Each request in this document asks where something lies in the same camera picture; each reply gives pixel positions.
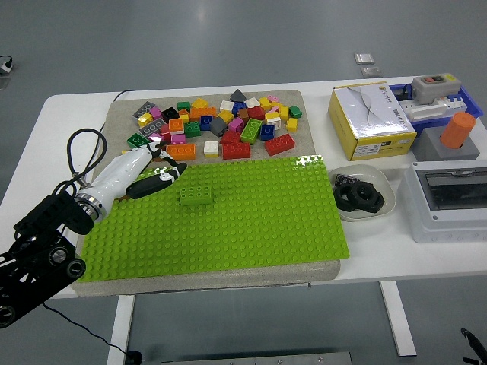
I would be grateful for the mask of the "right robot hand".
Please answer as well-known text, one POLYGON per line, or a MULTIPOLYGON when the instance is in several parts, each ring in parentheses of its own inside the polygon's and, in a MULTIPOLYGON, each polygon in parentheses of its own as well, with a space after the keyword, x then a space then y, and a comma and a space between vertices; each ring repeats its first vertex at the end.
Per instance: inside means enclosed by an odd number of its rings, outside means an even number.
POLYGON ((472 358, 464 357, 462 361, 467 364, 486 365, 487 352, 486 352, 486 348, 483 346, 480 340, 466 328, 462 328, 460 332, 464 336, 464 338, 468 341, 469 346, 473 349, 476 356, 479 358, 478 360, 475 360, 472 358))

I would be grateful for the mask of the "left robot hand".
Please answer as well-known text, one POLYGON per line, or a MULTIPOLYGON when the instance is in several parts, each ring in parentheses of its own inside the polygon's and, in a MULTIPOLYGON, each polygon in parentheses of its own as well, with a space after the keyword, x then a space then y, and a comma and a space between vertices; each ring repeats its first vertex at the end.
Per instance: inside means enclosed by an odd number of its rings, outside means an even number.
POLYGON ((166 189, 183 174, 187 164, 176 162, 162 147, 162 143, 151 142, 116 157, 90 186, 77 194, 76 200, 93 210, 94 221, 101 221, 118 198, 143 198, 166 189), (167 161, 172 168, 139 180, 140 173, 158 158, 167 161))

